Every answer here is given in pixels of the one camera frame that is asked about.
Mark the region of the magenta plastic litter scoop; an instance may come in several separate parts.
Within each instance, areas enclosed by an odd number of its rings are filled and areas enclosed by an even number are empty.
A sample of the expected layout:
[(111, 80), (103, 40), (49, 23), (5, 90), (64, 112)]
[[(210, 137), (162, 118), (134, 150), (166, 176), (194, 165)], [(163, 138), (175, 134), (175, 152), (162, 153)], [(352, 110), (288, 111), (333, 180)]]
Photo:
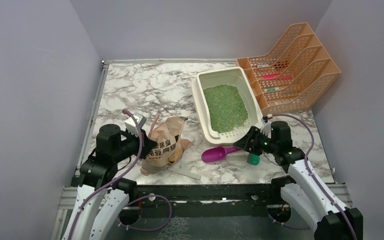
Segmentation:
[(235, 146), (230, 146), (230, 147), (217, 146), (204, 151), (201, 155), (201, 160), (204, 163), (214, 163), (214, 162), (221, 161), (225, 159), (227, 155), (238, 152), (238, 151), (241, 151), (241, 149)]

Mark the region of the orange cat litter bag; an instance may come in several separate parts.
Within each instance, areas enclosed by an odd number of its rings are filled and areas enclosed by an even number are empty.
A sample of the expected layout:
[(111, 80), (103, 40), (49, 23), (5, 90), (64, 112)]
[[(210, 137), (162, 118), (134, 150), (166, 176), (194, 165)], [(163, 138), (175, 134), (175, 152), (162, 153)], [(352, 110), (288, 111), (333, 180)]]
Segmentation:
[(148, 138), (157, 145), (141, 160), (141, 174), (148, 176), (170, 167), (180, 160), (184, 152), (193, 143), (182, 137), (187, 118), (183, 116), (170, 116), (157, 125), (159, 117), (156, 116), (150, 126)]

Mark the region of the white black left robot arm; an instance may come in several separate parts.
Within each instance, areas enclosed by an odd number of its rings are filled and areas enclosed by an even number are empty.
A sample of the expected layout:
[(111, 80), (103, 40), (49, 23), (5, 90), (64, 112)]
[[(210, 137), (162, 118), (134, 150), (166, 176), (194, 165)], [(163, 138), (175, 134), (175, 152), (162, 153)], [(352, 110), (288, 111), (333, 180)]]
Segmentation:
[(137, 200), (137, 183), (115, 178), (118, 163), (144, 158), (157, 143), (150, 140), (143, 123), (99, 128), (96, 147), (80, 166), (76, 199), (63, 240), (103, 240), (125, 206)]

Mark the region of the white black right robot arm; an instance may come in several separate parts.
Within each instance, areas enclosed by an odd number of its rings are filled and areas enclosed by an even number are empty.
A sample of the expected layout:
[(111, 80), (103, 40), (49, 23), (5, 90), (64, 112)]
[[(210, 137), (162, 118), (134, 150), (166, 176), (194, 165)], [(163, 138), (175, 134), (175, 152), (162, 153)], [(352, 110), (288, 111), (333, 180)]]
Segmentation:
[(293, 146), (291, 129), (285, 121), (270, 124), (271, 136), (252, 126), (233, 145), (245, 152), (260, 156), (272, 154), (276, 163), (290, 180), (268, 190), (269, 199), (290, 204), (305, 220), (316, 240), (362, 240), (364, 220), (356, 208), (348, 207), (321, 180), (308, 160), (308, 155)]

